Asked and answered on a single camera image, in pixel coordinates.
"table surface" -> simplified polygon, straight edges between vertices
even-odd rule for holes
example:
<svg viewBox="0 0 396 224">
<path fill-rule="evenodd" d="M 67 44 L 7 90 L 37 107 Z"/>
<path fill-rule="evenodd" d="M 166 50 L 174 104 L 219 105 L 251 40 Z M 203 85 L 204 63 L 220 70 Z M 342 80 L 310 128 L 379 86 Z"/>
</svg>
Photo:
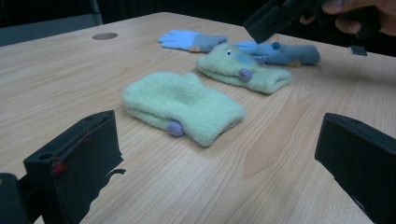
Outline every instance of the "table surface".
<svg viewBox="0 0 396 224">
<path fill-rule="evenodd" d="M 82 223 L 372 223 L 314 152 L 326 112 L 396 136 L 395 58 L 274 35 L 269 42 L 317 46 L 321 62 L 284 67 L 294 80 L 265 95 L 199 73 L 203 53 L 161 48 L 171 29 L 251 40 L 240 26 L 158 13 L 0 48 L 0 172 L 21 178 L 24 158 L 80 119 L 115 110 L 126 173 Z M 101 33 L 118 36 L 92 39 Z M 247 116 L 209 148 L 132 118 L 122 91 L 158 71 L 194 72 Z"/>
</svg>

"finger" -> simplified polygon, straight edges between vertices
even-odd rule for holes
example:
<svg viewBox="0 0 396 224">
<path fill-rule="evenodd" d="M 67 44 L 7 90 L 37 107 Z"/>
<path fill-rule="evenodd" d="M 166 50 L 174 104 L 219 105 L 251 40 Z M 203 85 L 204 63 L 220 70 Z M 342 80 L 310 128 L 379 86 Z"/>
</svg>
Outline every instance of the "finger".
<svg viewBox="0 0 396 224">
<path fill-rule="evenodd" d="M 322 5 L 324 12 L 339 14 L 359 7 L 374 6 L 375 0 L 331 0 Z"/>
<path fill-rule="evenodd" d="M 307 24 L 311 23 L 314 20 L 315 20 L 315 17 L 311 17 L 309 19 L 307 19 L 305 16 L 300 17 L 300 23 L 304 24 L 304 25 L 307 25 Z"/>
<path fill-rule="evenodd" d="M 361 29 L 361 23 L 349 20 L 344 15 L 339 16 L 335 20 L 335 26 L 342 32 L 350 35 L 356 34 Z"/>
<path fill-rule="evenodd" d="M 396 36 L 396 16 L 385 13 L 379 14 L 381 20 L 381 33 Z"/>
</svg>

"sock puppet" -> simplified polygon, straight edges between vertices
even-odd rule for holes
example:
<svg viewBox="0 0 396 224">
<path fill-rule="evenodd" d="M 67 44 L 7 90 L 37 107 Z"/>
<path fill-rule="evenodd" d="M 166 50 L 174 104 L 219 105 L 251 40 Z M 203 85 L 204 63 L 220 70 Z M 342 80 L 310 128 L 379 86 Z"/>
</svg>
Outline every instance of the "sock puppet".
<svg viewBox="0 0 396 224">
<path fill-rule="evenodd" d="M 188 30 L 171 30 L 158 39 L 163 48 L 205 53 L 210 52 L 216 45 L 227 41 L 228 37 L 225 35 L 205 35 Z"/>
<path fill-rule="evenodd" d="M 205 87 L 194 73 L 153 73 L 127 86 L 122 101 L 133 117 L 173 136 L 186 134 L 202 147 L 246 115 L 240 104 Z"/>
<path fill-rule="evenodd" d="M 288 71 L 260 66 L 251 55 L 226 43 L 199 58 L 196 66 L 215 80 L 268 94 L 288 85 L 292 79 Z"/>
<path fill-rule="evenodd" d="M 254 41 L 243 41 L 235 44 L 249 53 L 259 64 L 273 63 L 287 66 L 315 65 L 320 61 L 317 48 L 313 45 L 257 44 Z"/>
</svg>

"hole in table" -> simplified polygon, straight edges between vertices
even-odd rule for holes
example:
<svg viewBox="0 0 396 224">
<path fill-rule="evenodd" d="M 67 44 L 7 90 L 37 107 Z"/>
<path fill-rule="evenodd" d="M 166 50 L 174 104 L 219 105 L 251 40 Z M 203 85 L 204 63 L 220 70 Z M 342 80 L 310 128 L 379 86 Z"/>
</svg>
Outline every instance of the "hole in table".
<svg viewBox="0 0 396 224">
<path fill-rule="evenodd" d="M 116 38 L 118 35 L 116 33 L 103 33 L 99 35 L 94 35 L 92 39 L 95 40 L 107 40 L 107 39 L 112 39 Z"/>
</svg>

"dark background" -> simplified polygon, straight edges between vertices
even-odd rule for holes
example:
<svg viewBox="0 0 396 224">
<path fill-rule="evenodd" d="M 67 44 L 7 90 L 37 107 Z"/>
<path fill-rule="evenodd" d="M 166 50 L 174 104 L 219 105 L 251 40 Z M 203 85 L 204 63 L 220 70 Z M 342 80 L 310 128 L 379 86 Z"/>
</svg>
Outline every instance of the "dark background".
<svg viewBox="0 0 396 224">
<path fill-rule="evenodd" d="M 96 0 L 103 23 L 127 20 L 156 12 L 178 14 L 242 25 L 265 0 Z M 89 0 L 0 0 L 0 27 L 55 20 L 92 13 Z M 345 35 L 333 23 L 302 25 L 298 21 L 280 32 L 342 47 L 364 46 L 367 51 L 396 56 L 396 37 L 378 34 L 366 40 Z"/>
</svg>

